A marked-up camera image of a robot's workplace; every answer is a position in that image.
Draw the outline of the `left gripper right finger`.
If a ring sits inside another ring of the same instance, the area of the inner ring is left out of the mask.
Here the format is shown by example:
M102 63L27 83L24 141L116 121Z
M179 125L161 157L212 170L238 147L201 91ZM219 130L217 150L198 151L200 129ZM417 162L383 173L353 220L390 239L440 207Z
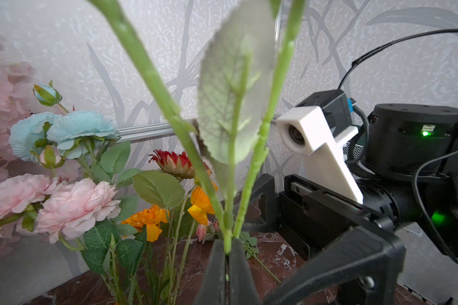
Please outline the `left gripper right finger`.
M232 248L227 263L228 303L232 305L262 304L240 240L232 240Z

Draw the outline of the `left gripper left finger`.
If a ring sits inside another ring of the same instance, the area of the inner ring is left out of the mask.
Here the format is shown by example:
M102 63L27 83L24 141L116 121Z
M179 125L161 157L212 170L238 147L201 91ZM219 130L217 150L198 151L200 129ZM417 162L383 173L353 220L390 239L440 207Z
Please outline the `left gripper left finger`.
M212 246L201 288L194 305L224 305L226 303L226 255L223 242L216 240Z

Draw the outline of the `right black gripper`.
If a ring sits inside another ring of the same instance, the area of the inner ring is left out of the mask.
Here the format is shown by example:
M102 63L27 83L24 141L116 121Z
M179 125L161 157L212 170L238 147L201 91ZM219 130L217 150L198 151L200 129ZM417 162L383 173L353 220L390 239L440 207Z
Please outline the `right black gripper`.
M377 188L363 187L359 204L299 175L285 179L281 192L270 174L256 180L249 205L260 216L244 223L244 231L278 233L303 260L312 259L263 303L296 304L337 286L340 304L393 304L406 249L391 234L397 228L392 201Z

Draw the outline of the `peach pink peony stem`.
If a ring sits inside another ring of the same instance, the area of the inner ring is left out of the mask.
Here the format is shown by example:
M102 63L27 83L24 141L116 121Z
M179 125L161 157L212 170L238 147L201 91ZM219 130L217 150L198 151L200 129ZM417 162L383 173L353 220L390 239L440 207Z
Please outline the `peach pink peony stem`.
M197 235L197 239L200 243L215 240L216 238L222 238L217 221L207 221L207 224L199 224L195 234ZM240 236L240 241L242 243L246 259L254 259L277 283L281 283L280 279L271 272L270 268L258 258L259 248L257 238L251 236L248 232L243 231Z

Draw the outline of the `pink ranunculus flower stem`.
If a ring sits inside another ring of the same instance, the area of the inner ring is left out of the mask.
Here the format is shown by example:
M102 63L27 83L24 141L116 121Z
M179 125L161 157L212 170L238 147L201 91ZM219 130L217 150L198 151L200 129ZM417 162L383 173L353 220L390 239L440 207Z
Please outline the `pink ranunculus flower stem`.
M282 43L274 37L279 1L242 1L214 35L197 87L196 148L189 124L118 1L94 1L182 143L211 201L224 251L240 236L283 89L306 1L293 1Z

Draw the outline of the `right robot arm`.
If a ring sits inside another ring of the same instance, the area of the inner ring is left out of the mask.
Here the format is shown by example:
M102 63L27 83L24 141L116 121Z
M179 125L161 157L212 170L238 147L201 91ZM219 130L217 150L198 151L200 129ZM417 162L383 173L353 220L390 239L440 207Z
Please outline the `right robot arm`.
M289 175L276 193L265 174L251 198L260 223L278 232L306 263L264 298L296 304L338 287L340 304L393 304L406 249L395 232L418 223L458 263L458 108L379 104L364 118L362 167L346 164L344 146L361 132L345 105L301 104L280 116L282 143L302 156L307 175Z

